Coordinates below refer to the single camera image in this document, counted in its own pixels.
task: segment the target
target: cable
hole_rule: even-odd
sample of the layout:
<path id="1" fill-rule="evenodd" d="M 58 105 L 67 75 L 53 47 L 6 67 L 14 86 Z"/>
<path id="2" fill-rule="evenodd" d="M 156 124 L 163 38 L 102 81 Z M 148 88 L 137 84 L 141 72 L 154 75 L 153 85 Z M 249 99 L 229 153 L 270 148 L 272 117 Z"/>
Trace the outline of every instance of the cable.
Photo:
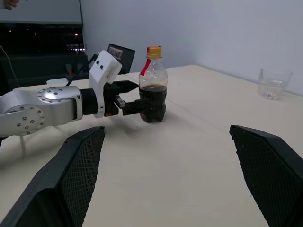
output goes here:
<path id="1" fill-rule="evenodd" d="M 68 87 L 76 78 L 77 75 L 79 75 L 83 70 L 85 70 L 93 61 L 95 61 L 98 58 L 98 54 L 94 54 L 94 56 L 89 60 L 89 62 L 87 62 L 86 65 L 84 65 L 81 69 L 79 69 L 75 75 L 70 79 L 70 81 L 68 81 L 66 87 Z"/>
<path id="2" fill-rule="evenodd" d="M 20 87 L 19 81 L 18 81 L 18 79 L 17 79 L 17 77 L 16 77 L 16 74 L 15 74 L 15 72 L 14 72 L 13 66 L 11 65 L 11 62 L 10 62 L 10 59 L 9 59 L 8 54 L 5 52 L 5 50 L 3 49 L 3 47 L 2 47 L 1 45 L 0 45 L 0 48 L 3 50 L 4 54 L 5 54 L 6 57 L 8 58 L 9 65 L 10 65 L 10 69 L 11 69 L 13 75 L 14 75 L 14 78 L 15 78 L 16 82 L 17 82 L 17 86 Z"/>

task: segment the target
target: water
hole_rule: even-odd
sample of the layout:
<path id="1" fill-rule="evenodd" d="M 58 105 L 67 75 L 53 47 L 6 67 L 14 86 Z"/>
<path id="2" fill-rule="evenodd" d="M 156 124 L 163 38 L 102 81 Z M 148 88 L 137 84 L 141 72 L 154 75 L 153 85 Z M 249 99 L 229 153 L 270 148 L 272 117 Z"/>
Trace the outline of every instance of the water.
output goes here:
<path id="1" fill-rule="evenodd" d="M 261 79 L 259 81 L 258 93 L 263 98 L 277 100 L 285 89 L 285 83 L 276 79 Z"/>

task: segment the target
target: table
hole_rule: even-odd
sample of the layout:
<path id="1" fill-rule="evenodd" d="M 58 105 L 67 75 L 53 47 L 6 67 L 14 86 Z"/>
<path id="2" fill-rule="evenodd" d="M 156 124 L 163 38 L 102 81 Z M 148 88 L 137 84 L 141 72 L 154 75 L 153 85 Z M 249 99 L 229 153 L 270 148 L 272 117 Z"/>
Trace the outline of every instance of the table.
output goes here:
<path id="1" fill-rule="evenodd" d="M 281 101 L 266 100 L 251 82 L 195 65 L 168 69 L 168 74 L 163 122 L 147 124 L 138 114 L 85 116 L 25 136 L 24 153 L 19 137 L 4 140 L 0 220 L 67 137 L 104 125 L 99 174 L 84 227 L 267 227 L 243 179 L 229 127 L 279 135 L 302 156 L 303 98 L 287 93 Z M 87 88 L 88 81 L 72 85 Z M 138 97 L 138 90 L 122 95 L 126 101 Z"/>

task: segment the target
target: human hand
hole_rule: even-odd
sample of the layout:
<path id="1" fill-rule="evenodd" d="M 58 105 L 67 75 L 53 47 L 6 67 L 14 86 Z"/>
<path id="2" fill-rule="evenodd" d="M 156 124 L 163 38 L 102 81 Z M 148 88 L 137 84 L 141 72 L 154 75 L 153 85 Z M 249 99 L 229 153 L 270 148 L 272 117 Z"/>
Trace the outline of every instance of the human hand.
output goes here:
<path id="1" fill-rule="evenodd" d="M 4 0 L 4 7 L 8 10 L 13 10 L 14 7 L 17 7 L 19 0 Z"/>

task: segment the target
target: clear drinking glass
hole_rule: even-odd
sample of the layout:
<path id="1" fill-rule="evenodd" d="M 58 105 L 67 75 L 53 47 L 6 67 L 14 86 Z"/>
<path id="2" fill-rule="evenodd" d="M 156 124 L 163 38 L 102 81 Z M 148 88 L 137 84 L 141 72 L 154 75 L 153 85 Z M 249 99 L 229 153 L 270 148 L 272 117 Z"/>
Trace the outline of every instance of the clear drinking glass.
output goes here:
<path id="1" fill-rule="evenodd" d="M 292 77 L 292 72 L 269 72 L 260 70 L 258 94 L 263 98 L 279 99 Z"/>

